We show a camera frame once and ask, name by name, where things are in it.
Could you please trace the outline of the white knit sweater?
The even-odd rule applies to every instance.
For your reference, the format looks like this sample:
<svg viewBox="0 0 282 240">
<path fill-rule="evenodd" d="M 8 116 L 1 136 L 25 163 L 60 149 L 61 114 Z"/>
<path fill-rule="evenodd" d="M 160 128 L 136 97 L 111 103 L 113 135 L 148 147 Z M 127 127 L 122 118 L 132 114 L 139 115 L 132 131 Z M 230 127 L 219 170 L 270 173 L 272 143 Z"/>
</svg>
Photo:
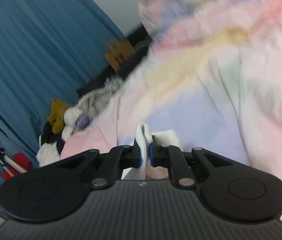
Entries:
<svg viewBox="0 0 282 240">
<path fill-rule="evenodd" d="M 156 147 L 177 146 L 182 149 L 181 141 L 177 133 L 169 129 L 152 133 L 146 123 L 138 125 L 135 131 L 135 142 L 140 148 L 142 163 L 140 168 L 127 168 L 123 171 L 123 180 L 160 180 L 168 179 L 168 169 L 153 167 Z"/>
</svg>

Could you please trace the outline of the grey white purple garment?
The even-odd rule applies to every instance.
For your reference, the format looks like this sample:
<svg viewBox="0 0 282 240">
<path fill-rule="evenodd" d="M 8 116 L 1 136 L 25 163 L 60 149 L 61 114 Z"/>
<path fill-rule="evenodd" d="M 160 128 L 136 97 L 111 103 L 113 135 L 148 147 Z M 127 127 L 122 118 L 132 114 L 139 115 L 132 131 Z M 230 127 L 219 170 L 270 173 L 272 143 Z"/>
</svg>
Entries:
<svg viewBox="0 0 282 240">
<path fill-rule="evenodd" d="M 121 77 L 107 78 L 103 87 L 94 89 L 80 98 L 78 103 L 64 113 L 62 135 L 71 136 L 87 128 L 108 105 L 112 96 L 123 84 Z"/>
</svg>

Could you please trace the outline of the white and black jacket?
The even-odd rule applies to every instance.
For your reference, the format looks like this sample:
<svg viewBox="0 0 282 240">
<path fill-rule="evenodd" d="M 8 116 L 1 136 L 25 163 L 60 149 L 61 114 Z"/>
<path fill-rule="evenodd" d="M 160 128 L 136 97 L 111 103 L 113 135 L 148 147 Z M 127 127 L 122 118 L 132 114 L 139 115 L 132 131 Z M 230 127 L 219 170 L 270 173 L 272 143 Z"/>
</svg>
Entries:
<svg viewBox="0 0 282 240">
<path fill-rule="evenodd" d="M 58 154 L 56 143 L 40 145 L 40 136 L 38 138 L 39 150 L 36 154 L 39 167 L 47 166 L 60 161 L 61 155 Z"/>
</svg>

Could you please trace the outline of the black garment on pile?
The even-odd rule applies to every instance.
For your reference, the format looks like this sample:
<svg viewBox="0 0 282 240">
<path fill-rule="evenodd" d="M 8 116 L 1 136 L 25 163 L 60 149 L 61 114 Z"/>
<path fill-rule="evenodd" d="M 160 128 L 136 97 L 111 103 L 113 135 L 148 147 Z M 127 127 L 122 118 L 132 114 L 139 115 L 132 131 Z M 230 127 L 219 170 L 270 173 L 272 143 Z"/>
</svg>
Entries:
<svg viewBox="0 0 282 240">
<path fill-rule="evenodd" d="M 65 141 L 62 139 L 62 132 L 57 134 L 53 133 L 52 125 L 49 122 L 45 123 L 43 127 L 43 132 L 40 136 L 40 145 L 43 146 L 45 143 L 56 143 L 56 148 L 59 155 L 61 154 L 65 145 Z"/>
</svg>

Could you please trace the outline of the mustard yellow garment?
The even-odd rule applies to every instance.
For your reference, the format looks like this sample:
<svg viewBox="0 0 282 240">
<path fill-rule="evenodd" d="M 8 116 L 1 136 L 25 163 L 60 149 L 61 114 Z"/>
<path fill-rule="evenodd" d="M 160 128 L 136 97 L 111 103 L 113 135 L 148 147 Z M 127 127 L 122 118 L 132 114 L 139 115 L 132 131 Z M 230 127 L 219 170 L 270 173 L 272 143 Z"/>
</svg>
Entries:
<svg viewBox="0 0 282 240">
<path fill-rule="evenodd" d="M 60 133 L 64 128 L 64 114 L 71 106 L 58 99 L 52 99 L 51 113 L 47 117 L 48 123 L 52 126 L 53 134 Z"/>
</svg>

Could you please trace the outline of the red cloth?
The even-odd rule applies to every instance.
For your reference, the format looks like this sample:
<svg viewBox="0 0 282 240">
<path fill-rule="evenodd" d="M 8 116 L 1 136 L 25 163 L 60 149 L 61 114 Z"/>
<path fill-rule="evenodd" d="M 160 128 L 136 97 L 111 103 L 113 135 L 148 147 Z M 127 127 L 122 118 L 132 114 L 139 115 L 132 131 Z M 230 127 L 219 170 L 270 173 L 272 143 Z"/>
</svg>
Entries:
<svg viewBox="0 0 282 240">
<path fill-rule="evenodd" d="M 4 154 L 4 163 L 5 169 L 2 173 L 4 181 L 32 169 L 31 161 L 23 153 L 16 153 L 12 157 Z"/>
</svg>

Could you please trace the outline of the pastel tie-dye bed sheet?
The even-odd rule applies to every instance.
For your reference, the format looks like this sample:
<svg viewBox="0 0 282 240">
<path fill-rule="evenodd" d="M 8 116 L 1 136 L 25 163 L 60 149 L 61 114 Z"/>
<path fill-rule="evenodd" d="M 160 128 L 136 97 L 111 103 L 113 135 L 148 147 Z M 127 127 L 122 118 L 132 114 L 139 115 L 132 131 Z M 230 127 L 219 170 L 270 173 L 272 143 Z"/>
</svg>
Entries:
<svg viewBox="0 0 282 240">
<path fill-rule="evenodd" d="M 282 180 L 282 0 L 195 0 L 153 40 L 107 107 L 61 158 L 131 144 L 139 124 L 173 130 Z"/>
</svg>

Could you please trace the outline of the brown paper bag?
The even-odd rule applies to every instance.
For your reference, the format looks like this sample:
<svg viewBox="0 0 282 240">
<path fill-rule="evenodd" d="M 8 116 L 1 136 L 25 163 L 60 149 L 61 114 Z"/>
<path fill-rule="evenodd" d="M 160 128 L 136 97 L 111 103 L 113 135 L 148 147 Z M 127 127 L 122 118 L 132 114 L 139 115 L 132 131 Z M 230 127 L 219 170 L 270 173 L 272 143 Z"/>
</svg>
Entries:
<svg viewBox="0 0 282 240">
<path fill-rule="evenodd" d="M 122 65 L 134 55 L 135 51 L 128 40 L 110 40 L 107 43 L 107 51 L 104 57 L 117 73 Z"/>
</svg>

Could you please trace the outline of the blue curtain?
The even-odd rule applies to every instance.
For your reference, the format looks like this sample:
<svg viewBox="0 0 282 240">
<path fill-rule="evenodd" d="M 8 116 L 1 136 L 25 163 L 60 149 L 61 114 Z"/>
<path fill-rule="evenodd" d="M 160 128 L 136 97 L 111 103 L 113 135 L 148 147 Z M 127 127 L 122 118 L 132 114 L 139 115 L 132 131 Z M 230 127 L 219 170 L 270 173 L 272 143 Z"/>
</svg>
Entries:
<svg viewBox="0 0 282 240">
<path fill-rule="evenodd" d="M 121 39 L 92 0 L 0 0 L 0 147 L 35 163 L 52 100 L 75 102 Z"/>
</svg>

